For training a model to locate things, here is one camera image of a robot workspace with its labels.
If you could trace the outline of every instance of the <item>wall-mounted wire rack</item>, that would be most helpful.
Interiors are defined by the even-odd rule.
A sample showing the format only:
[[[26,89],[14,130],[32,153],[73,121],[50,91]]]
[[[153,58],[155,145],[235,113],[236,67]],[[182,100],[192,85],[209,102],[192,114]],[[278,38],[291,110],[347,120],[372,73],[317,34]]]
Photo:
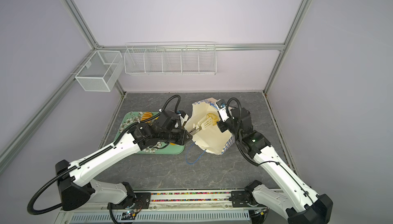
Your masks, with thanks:
[[[96,50],[75,79],[85,91],[110,92],[123,70],[120,51]]]
[[[129,75],[216,74],[215,45],[184,44],[155,47],[126,44],[125,72]]]

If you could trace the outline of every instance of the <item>gray marble surface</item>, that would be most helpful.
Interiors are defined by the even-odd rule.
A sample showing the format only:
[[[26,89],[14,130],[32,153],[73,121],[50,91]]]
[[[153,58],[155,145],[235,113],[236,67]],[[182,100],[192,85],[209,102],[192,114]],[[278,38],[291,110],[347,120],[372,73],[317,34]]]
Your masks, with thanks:
[[[123,117],[130,111],[158,111],[165,101],[174,93],[127,94],[120,112],[117,114],[108,143],[112,142],[120,127]],[[241,93],[179,93],[181,102],[179,110],[191,116],[192,103],[213,97],[228,100],[236,97],[242,107],[251,113],[254,129],[265,135],[281,158],[284,152],[272,119],[259,92]],[[173,100],[167,109],[174,109]],[[176,155],[134,154],[115,163],[95,177],[96,180],[110,183],[129,182],[135,190],[154,189],[234,189],[244,188],[248,183],[259,180],[269,188],[277,184],[261,167],[248,163],[232,145],[223,155],[204,153],[194,165],[185,162],[185,154],[191,143],[185,145],[184,151]],[[190,148],[187,159],[194,162],[202,153],[194,145]]]

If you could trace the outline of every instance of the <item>plastic spatula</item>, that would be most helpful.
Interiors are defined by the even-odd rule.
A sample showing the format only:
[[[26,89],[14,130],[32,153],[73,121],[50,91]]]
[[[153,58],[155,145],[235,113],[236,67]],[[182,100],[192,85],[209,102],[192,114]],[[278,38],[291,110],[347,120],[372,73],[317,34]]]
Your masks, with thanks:
[[[193,125],[194,129],[190,131],[190,134],[194,135],[200,130],[205,130],[210,125],[217,125],[218,121],[219,121],[219,117],[216,114],[208,113],[206,117],[199,120],[197,124],[194,123]]]

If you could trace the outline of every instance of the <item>white wall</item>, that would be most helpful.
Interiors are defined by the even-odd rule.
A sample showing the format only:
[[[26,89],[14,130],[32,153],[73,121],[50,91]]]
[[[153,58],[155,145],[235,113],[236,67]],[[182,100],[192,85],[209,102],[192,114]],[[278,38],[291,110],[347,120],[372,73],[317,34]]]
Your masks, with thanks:
[[[74,0],[96,40],[282,43],[301,0]]]
[[[314,0],[268,93],[304,181],[332,198],[335,223],[393,221],[392,5]]]
[[[263,90],[279,51],[217,51],[216,75],[129,76],[119,81],[127,92]]]
[[[42,215],[26,211],[30,198],[55,175],[55,164],[71,162],[98,149],[114,112],[116,90],[85,92],[78,83],[57,105],[31,140],[0,176],[2,223],[51,224],[60,209]],[[56,184],[38,198],[35,209],[60,203]]]
[[[90,50],[60,0],[0,0],[0,150]]]

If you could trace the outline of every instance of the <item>blue checkered pattern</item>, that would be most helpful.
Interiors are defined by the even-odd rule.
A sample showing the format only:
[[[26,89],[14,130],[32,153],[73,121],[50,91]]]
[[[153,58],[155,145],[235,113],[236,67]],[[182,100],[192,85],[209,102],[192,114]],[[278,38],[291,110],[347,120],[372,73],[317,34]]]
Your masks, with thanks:
[[[194,104],[197,105],[197,104],[201,104],[201,103],[207,103],[207,104],[213,106],[215,109],[218,110],[216,104],[213,103],[213,102],[211,102],[210,100],[207,100],[207,99],[200,100],[200,101],[198,101],[198,102],[195,102]]]
[[[232,135],[231,138],[229,139],[229,141],[227,141],[227,143],[225,143],[224,148],[221,151],[221,154],[225,153],[225,151],[235,142],[235,137]]]

